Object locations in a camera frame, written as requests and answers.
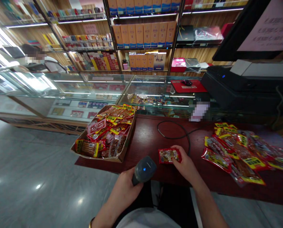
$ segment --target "white shirt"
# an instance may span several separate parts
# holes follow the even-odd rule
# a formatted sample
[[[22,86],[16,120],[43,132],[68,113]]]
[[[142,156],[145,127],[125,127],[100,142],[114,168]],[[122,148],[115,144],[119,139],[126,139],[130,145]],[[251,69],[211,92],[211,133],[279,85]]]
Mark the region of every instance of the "white shirt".
[[[66,71],[60,66],[58,61],[50,56],[45,57],[45,60],[53,61],[53,62],[45,62],[45,66],[50,70],[50,72],[58,71],[58,73],[65,73]]]

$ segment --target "paper sign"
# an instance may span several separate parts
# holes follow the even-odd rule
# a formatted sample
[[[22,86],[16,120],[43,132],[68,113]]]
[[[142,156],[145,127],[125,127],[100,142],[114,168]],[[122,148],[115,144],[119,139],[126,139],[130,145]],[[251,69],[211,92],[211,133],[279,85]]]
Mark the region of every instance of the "paper sign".
[[[271,0],[237,51],[283,51],[283,0]]]
[[[83,25],[86,34],[98,34],[97,27],[95,24]]]

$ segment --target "red box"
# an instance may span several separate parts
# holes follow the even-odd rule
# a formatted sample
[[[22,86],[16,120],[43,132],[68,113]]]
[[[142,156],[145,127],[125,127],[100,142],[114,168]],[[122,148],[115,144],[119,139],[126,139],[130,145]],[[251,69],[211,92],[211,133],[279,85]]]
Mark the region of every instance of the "red box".
[[[185,72],[186,68],[185,58],[173,58],[171,72]]]

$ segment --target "tiled floor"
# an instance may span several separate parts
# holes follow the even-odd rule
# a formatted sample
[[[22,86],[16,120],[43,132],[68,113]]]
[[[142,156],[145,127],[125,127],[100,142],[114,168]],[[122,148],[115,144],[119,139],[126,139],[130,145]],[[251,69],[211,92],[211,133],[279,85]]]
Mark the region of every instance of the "tiled floor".
[[[74,165],[76,137],[0,121],[0,227],[87,227],[118,175]],[[281,205],[213,196],[230,227],[283,227]]]

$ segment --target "product box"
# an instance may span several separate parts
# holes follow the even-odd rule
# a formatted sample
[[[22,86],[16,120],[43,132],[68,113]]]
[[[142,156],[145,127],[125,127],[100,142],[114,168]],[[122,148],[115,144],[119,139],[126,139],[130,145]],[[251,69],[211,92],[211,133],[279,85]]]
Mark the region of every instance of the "product box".
[[[186,67],[185,58],[173,58],[171,72],[185,72]]]
[[[130,48],[136,48],[135,24],[128,24]]]
[[[136,65],[136,70],[142,70],[142,56],[141,54],[136,54],[135,55],[135,65]]]
[[[113,30],[114,30],[114,34],[115,34],[117,47],[123,48],[120,25],[113,25]]]
[[[126,14],[126,2],[124,0],[116,0],[118,14]]]
[[[152,71],[154,67],[154,54],[147,54],[148,57],[148,71]]]
[[[144,24],[144,46],[151,47],[151,23]]]
[[[166,52],[161,52],[158,54],[154,54],[154,65],[153,65],[153,70],[159,70],[163,71],[164,70],[164,64],[166,62]]]
[[[134,14],[134,0],[125,0],[126,3],[126,13]]]
[[[144,13],[152,13],[152,0],[144,1]]]
[[[143,13],[143,7],[144,7],[143,0],[134,0],[134,6],[135,6],[135,14]]]
[[[176,31],[176,21],[168,22],[168,29],[167,29],[167,35],[166,35],[166,46],[171,47],[174,39]]]
[[[143,24],[135,24],[136,32],[136,46],[138,48],[144,47],[144,27]]]
[[[161,11],[161,0],[153,0],[152,8],[153,8],[153,13],[160,12]]]
[[[130,48],[128,25],[120,25],[121,38],[124,48]]]
[[[171,0],[171,11],[178,11],[181,0]]]
[[[106,105],[104,106],[99,112],[98,114],[108,110],[110,107],[112,107],[113,105]],[[129,132],[128,132],[128,135],[127,135],[127,138],[126,138],[126,141],[124,143],[124,146],[121,150],[121,152],[119,153],[118,157],[108,157],[108,158],[93,158],[93,157],[89,157],[89,156],[85,156],[85,155],[82,155],[82,154],[79,154],[76,152],[76,142],[73,143],[72,147],[71,147],[71,151],[81,157],[84,157],[84,158],[87,158],[87,159],[93,159],[93,160],[101,160],[101,161],[107,161],[107,162],[119,162],[119,163],[122,163],[124,158],[125,158],[125,155],[126,155],[126,151],[128,149],[128,146],[129,146],[129,142],[130,142],[130,138],[131,138],[131,135],[134,131],[134,126],[135,126],[135,121],[136,121],[136,115],[134,115],[134,118],[133,118],[133,121],[132,121],[132,125],[129,129]],[[85,129],[83,131],[83,133],[77,138],[77,139],[85,139],[87,137],[87,130]]]
[[[151,47],[157,47],[159,35],[159,23],[151,23]]]
[[[148,56],[147,55],[145,54],[141,55],[141,62],[142,62],[141,70],[143,71],[148,70]]]
[[[158,35],[158,47],[166,46],[166,35],[167,35],[168,23],[159,23],[159,35]]]
[[[117,2],[116,0],[108,0],[111,15],[117,15]]]
[[[161,11],[168,12],[171,9],[171,0],[162,0],[161,1]]]
[[[135,55],[129,55],[129,63],[130,63],[131,70],[136,70]]]

